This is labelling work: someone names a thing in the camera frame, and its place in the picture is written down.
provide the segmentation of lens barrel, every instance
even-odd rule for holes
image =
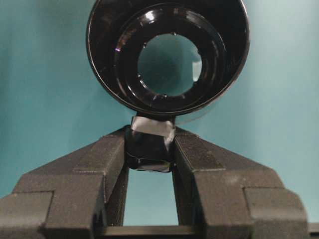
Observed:
[[[144,46],[161,34],[191,40],[202,60],[199,78],[177,96],[158,94],[138,72]],[[201,109],[230,87],[249,48],[241,0],[97,0],[87,29],[92,69],[115,99],[138,112],[177,116]]]

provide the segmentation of black lens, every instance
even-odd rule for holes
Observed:
[[[144,55],[148,44],[167,34],[187,38],[197,48],[196,81],[189,80],[194,74],[189,63],[178,67],[178,55],[187,49],[173,47],[174,38],[163,40],[166,50],[175,51],[171,63],[169,56],[162,62],[164,50]],[[174,116],[211,103],[237,78],[248,53],[249,28],[241,0],[98,0],[87,46],[98,80],[113,97],[141,113]]]

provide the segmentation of lens glass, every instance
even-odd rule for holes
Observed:
[[[186,37],[162,34],[145,43],[138,71],[145,85],[158,94],[178,96],[189,90],[201,73],[201,57]]]

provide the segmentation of blue background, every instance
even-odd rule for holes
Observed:
[[[96,141],[134,114],[88,64],[93,0],[0,4],[0,197],[25,172]],[[274,168],[319,221],[319,1],[245,0],[251,48],[202,138]],[[177,224],[170,174],[131,171],[126,225]]]

